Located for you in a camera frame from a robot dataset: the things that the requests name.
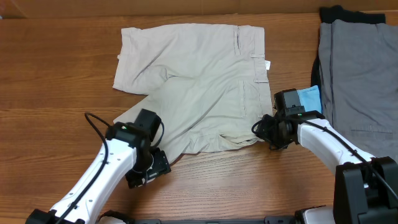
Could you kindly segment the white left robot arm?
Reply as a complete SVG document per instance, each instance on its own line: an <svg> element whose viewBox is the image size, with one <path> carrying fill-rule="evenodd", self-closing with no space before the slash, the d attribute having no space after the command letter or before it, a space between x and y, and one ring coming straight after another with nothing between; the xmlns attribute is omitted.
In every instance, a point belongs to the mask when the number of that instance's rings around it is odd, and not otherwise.
<svg viewBox="0 0 398 224"><path fill-rule="evenodd" d="M107 125L106 133L99 135L99 153L75 186L49 211L35 209L26 224L134 223L122 213L102 209L122 179L133 189L171 171L155 138L163 128L161 118L145 109L132 123Z"/></svg>

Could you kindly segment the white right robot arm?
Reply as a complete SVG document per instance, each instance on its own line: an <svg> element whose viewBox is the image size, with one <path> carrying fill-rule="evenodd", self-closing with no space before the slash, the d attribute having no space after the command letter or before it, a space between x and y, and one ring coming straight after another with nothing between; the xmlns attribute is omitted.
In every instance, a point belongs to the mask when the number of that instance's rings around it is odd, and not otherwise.
<svg viewBox="0 0 398 224"><path fill-rule="evenodd" d="M276 114L251 131L272 150L296 143L314 153L335 176L333 205L297 210L284 223L397 224L397 162L375 157L335 131L318 111L305 111L295 89L274 95Z"/></svg>

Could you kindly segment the beige shorts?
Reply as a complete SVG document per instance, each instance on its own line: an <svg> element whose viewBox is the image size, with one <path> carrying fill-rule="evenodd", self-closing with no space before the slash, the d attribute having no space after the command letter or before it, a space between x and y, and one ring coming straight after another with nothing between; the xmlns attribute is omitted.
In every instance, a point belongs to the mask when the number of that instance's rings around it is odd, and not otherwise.
<svg viewBox="0 0 398 224"><path fill-rule="evenodd" d="M182 154L254 144L254 123L272 113L262 27L172 24L123 28L113 87L143 99L118 116L155 112L170 162Z"/></svg>

